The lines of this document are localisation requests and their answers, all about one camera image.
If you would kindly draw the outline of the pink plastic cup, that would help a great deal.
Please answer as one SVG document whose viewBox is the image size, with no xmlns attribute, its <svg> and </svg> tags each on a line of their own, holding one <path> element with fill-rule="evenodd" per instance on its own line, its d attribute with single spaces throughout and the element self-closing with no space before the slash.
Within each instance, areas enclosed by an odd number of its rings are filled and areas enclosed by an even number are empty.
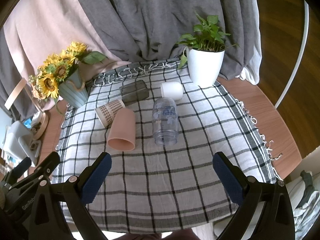
<svg viewBox="0 0 320 240">
<path fill-rule="evenodd" d="M 112 123 L 107 144 L 114 150 L 132 151 L 136 145 L 136 117 L 135 113 L 122 108 L 117 111 Z"/>
</svg>

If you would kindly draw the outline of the checkered paper cup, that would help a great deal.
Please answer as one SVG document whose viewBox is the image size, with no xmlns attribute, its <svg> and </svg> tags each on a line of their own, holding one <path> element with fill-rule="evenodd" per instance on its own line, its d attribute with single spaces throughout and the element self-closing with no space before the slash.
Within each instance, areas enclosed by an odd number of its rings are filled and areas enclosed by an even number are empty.
<svg viewBox="0 0 320 240">
<path fill-rule="evenodd" d="M 107 127 L 109 124 L 113 122 L 116 116 L 116 113 L 122 108 L 125 108 L 123 101 L 120 99 L 117 99 L 107 104 L 104 104 L 100 107 L 97 107 L 95 109 L 95 112 L 101 124 L 104 127 Z"/>
</svg>

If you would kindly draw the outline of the white plastic cup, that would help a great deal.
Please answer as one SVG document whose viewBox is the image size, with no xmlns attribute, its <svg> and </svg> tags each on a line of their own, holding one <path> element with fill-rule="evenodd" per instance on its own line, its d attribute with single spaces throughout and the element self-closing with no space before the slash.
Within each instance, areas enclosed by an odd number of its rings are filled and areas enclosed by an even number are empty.
<svg viewBox="0 0 320 240">
<path fill-rule="evenodd" d="M 171 98 L 174 101 L 181 100 L 183 98 L 182 84 L 177 81 L 163 82 L 161 83 L 161 96 L 163 98 Z"/>
</svg>

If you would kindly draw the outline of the round wooden stand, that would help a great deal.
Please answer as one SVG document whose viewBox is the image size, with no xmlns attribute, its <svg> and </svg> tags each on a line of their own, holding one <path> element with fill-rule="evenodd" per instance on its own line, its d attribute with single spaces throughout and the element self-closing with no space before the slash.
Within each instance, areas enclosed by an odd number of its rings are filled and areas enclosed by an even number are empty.
<svg viewBox="0 0 320 240">
<path fill-rule="evenodd" d="M 31 132 L 33 139 L 38 140 L 45 132 L 49 122 L 49 116 L 45 112 L 37 112 L 31 120 Z"/>
</svg>

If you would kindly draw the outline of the white storage box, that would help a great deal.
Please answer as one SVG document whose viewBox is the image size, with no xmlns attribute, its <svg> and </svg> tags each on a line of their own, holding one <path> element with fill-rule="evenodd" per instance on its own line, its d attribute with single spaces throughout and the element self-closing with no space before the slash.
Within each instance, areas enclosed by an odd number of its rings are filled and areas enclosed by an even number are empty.
<svg viewBox="0 0 320 240">
<path fill-rule="evenodd" d="M 32 167 L 38 163 L 41 141 L 33 139 L 33 133 L 20 121 L 14 122 L 5 135 L 3 150 L 18 161 L 31 159 Z"/>
</svg>

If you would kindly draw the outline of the black white checkered tablecloth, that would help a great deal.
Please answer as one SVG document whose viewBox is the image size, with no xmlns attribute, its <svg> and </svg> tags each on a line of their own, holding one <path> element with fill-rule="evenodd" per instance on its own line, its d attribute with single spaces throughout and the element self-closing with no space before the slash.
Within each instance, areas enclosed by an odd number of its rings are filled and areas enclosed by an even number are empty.
<svg viewBox="0 0 320 240">
<path fill-rule="evenodd" d="M 120 89 L 142 80 L 149 97 L 130 105 L 136 117 L 136 146 L 129 152 L 107 145 L 109 129 L 95 109 L 121 96 Z M 172 146 L 158 146 L 152 136 L 153 103 L 161 97 L 161 83 L 177 81 L 183 97 L 177 102 L 178 137 Z M 156 233 L 221 220 L 235 213 L 212 159 L 225 156 L 248 176 L 275 183 L 265 138 L 244 104 L 219 82 L 200 88 L 187 68 L 176 60 L 133 63 L 96 75 L 86 83 L 88 101 L 70 107 L 61 126 L 57 151 L 60 164 L 53 182 L 79 175 L 102 152 L 112 167 L 96 198 L 87 208 L 107 231 Z"/>
</svg>

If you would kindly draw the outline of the clear printed plastic jar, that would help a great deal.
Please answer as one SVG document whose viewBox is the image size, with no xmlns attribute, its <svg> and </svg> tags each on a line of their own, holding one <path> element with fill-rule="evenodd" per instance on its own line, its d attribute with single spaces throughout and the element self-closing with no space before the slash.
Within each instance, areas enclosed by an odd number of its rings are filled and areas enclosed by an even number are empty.
<svg viewBox="0 0 320 240">
<path fill-rule="evenodd" d="M 153 104 L 152 133 L 156 145 L 172 146 L 177 143 L 178 113 L 171 98 L 160 98 Z"/>
</svg>

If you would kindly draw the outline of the sunflowers in blue-grey vase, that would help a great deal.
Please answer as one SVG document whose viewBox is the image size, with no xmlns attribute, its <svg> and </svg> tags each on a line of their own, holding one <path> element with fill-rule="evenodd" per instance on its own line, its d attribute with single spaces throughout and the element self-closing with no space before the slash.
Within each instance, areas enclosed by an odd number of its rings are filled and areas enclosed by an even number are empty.
<svg viewBox="0 0 320 240">
<path fill-rule="evenodd" d="M 81 42 L 71 42 L 61 53 L 48 55 L 43 64 L 37 67 L 37 72 L 29 76 L 31 94 L 41 101 L 53 99 L 57 102 L 60 96 L 59 86 L 79 69 L 79 64 L 93 65 L 102 62 L 107 56 L 99 51 L 87 49 Z"/>
</svg>

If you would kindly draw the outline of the white pot green plant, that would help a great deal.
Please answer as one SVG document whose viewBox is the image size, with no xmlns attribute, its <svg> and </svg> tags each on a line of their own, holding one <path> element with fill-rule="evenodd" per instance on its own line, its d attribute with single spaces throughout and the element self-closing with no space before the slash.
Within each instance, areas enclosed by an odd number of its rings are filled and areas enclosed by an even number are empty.
<svg viewBox="0 0 320 240">
<path fill-rule="evenodd" d="M 231 34 L 219 26 L 217 15 L 208 15 L 206 18 L 195 15 L 199 24 L 193 26 L 193 33 L 181 35 L 176 43 L 184 46 L 178 69 L 187 64 L 192 83 L 200 88 L 208 88 L 217 80 L 225 50 L 231 47 L 225 39 Z"/>
</svg>

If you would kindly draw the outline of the pink curtain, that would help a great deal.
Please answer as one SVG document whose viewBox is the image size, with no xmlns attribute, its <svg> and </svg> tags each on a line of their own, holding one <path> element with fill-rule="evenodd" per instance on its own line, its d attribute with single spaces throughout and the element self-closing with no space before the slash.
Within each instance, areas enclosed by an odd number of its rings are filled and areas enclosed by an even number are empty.
<svg viewBox="0 0 320 240">
<path fill-rule="evenodd" d="M 35 74 L 48 55 L 81 42 L 107 58 L 93 65 L 80 64 L 85 81 L 97 74 L 128 65 L 103 44 L 78 0 L 20 0 L 4 24 L 5 39 L 20 75 Z"/>
</svg>

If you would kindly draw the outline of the grey curtain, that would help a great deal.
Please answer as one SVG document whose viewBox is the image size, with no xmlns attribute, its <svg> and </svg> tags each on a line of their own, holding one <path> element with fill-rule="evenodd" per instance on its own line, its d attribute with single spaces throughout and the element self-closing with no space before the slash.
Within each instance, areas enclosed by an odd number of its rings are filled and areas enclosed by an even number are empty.
<svg viewBox="0 0 320 240">
<path fill-rule="evenodd" d="M 108 50 L 127 62 L 177 58 L 181 35 L 191 33 L 201 17 L 217 15 L 231 34 L 220 75 L 259 83 L 261 41 L 257 0 L 78 0 Z M 1 28 L 1 103 L 23 78 Z"/>
</svg>

